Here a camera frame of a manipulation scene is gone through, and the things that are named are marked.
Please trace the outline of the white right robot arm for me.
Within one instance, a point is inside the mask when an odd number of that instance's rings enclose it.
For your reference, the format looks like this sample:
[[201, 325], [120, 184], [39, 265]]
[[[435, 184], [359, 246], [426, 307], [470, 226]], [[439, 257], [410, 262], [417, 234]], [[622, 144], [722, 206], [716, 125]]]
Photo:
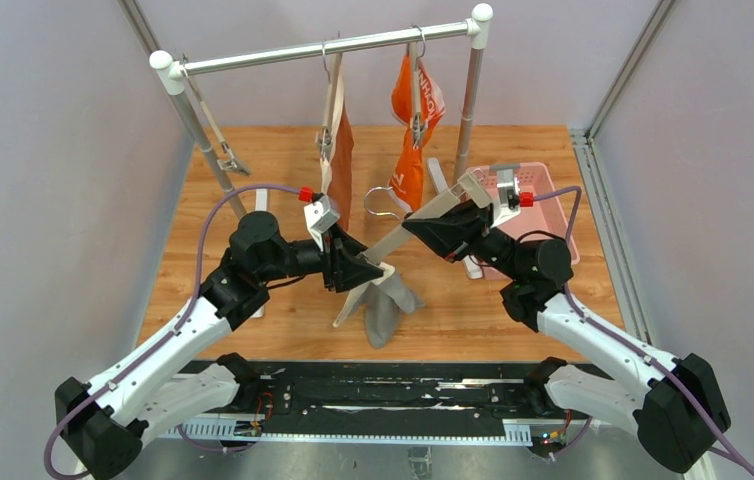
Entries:
[[518, 240], [494, 227], [490, 208], [465, 201], [435, 218], [409, 217], [403, 228], [454, 262], [472, 256], [509, 279], [507, 315], [579, 352], [602, 376], [563, 360], [544, 361], [531, 378], [550, 405], [576, 410], [635, 436], [661, 466], [688, 472], [731, 420], [712, 366], [679, 357], [597, 316], [570, 292], [571, 255], [564, 238], [534, 231]]

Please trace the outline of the grey underwear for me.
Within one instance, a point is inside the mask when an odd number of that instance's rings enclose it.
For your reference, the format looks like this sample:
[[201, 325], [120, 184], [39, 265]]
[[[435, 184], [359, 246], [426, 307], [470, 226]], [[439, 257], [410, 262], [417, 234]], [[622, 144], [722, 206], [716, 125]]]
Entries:
[[382, 275], [354, 287], [333, 321], [339, 327], [360, 308], [364, 309], [364, 328], [372, 348], [381, 349], [392, 339], [401, 320], [424, 307], [423, 300], [402, 279], [397, 269], [385, 262]]

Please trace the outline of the beige hanger of grey underwear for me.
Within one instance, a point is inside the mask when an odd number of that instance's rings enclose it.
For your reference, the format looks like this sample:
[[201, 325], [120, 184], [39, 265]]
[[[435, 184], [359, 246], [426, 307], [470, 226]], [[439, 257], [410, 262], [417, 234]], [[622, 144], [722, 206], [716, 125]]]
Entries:
[[492, 198], [483, 185], [486, 176], [487, 172], [479, 168], [461, 174], [453, 186], [439, 192], [418, 211], [404, 218], [375, 245], [358, 254], [359, 259], [378, 268], [378, 277], [351, 290], [332, 325], [341, 326], [363, 308], [368, 332], [378, 336], [392, 335], [402, 315], [423, 308], [423, 300], [386, 260], [409, 240], [420, 238], [423, 227], [446, 220], [448, 214], [463, 201], [469, 200], [474, 206], [483, 209], [491, 206]]

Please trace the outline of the beige hanger of brown underwear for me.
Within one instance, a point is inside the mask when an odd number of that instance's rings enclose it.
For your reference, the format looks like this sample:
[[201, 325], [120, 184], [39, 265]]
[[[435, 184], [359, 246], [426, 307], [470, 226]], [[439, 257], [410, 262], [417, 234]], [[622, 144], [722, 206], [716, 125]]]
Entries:
[[327, 89], [324, 101], [324, 110], [322, 114], [321, 129], [316, 136], [316, 146], [318, 148], [319, 159], [329, 162], [332, 157], [332, 148], [334, 142], [334, 115], [338, 98], [338, 91], [342, 85], [342, 54], [330, 54], [327, 47], [328, 42], [321, 42], [322, 64], [327, 76]]

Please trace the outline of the brown underwear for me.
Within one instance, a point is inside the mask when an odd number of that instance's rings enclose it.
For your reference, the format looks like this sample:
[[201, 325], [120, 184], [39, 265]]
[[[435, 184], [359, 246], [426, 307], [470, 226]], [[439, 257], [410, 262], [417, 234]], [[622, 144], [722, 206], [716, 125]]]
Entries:
[[321, 191], [334, 202], [340, 215], [339, 225], [349, 229], [352, 208], [352, 158], [354, 138], [345, 105], [343, 73], [338, 75], [330, 123], [331, 136], [328, 157], [320, 160]]

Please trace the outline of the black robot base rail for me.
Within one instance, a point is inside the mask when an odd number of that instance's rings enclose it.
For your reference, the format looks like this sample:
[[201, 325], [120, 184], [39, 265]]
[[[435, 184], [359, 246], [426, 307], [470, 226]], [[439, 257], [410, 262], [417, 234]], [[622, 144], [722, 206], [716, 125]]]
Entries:
[[247, 392], [172, 427], [227, 447], [249, 442], [530, 447], [561, 443], [585, 415], [544, 407], [532, 363], [257, 361]]

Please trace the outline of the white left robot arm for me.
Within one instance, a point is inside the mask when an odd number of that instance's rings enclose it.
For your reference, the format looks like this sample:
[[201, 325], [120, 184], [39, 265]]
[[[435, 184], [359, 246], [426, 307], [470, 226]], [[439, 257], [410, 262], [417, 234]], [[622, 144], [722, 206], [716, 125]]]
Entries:
[[236, 354], [191, 379], [171, 378], [195, 356], [239, 328], [270, 299], [278, 280], [319, 274], [331, 292], [350, 291], [382, 277], [331, 215], [306, 208], [307, 240], [286, 241], [267, 211], [244, 216], [229, 238], [221, 262], [182, 309], [156, 334], [114, 366], [87, 381], [70, 377], [55, 390], [56, 429], [44, 459], [62, 439], [87, 475], [112, 479], [162, 432], [195, 415], [231, 403], [254, 381]]

